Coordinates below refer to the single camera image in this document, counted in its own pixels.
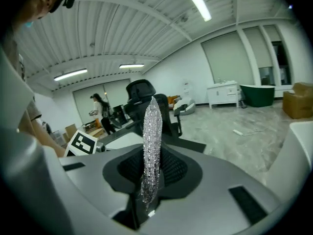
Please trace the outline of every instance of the green tub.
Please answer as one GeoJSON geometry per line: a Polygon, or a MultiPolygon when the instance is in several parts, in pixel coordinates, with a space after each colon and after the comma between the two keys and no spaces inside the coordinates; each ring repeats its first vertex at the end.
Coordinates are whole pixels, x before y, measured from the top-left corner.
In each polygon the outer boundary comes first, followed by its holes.
{"type": "Polygon", "coordinates": [[[271,85],[240,85],[247,105],[252,107],[270,106],[274,102],[275,87],[271,85]]]}

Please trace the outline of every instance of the ceiling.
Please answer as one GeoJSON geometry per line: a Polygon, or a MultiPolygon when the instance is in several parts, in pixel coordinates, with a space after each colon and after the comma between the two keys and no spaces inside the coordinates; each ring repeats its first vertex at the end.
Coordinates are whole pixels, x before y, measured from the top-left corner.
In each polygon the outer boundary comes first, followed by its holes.
{"type": "Polygon", "coordinates": [[[282,0],[205,0],[205,22],[191,0],[76,0],[17,34],[30,85],[55,91],[102,76],[145,72],[214,30],[257,19],[292,19],[282,0]],[[144,63],[140,69],[121,64],[144,63]],[[86,68],[55,82],[53,77],[86,68]]]}

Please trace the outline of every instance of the white dresser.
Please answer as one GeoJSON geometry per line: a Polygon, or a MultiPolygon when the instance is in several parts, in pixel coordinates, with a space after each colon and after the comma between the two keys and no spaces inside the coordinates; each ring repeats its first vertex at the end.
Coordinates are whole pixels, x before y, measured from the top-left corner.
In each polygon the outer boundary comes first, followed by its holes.
{"type": "Polygon", "coordinates": [[[227,81],[221,84],[214,84],[207,88],[210,109],[214,104],[234,103],[238,107],[237,82],[227,81]]]}

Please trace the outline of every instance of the glittery fabric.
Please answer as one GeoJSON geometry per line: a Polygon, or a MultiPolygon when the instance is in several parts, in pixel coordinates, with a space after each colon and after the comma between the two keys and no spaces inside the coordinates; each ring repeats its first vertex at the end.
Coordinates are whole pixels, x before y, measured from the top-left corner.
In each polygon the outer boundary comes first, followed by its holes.
{"type": "Polygon", "coordinates": [[[143,124],[144,174],[141,183],[141,195],[147,209],[157,195],[160,176],[161,135],[162,115],[156,99],[152,97],[143,124]]]}

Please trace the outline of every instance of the glossy tile floor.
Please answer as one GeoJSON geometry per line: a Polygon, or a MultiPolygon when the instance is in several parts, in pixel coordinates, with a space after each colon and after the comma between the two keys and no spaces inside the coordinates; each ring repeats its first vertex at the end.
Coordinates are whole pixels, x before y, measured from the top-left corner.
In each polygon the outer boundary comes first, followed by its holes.
{"type": "MultiPolygon", "coordinates": [[[[171,114],[171,121],[177,119],[171,114]]],[[[235,105],[198,106],[196,112],[181,116],[181,138],[207,145],[204,154],[237,165],[265,183],[265,175],[275,161],[293,120],[282,110],[282,101],[272,106],[246,109],[235,105]],[[236,129],[248,136],[239,136],[236,129]]]]}

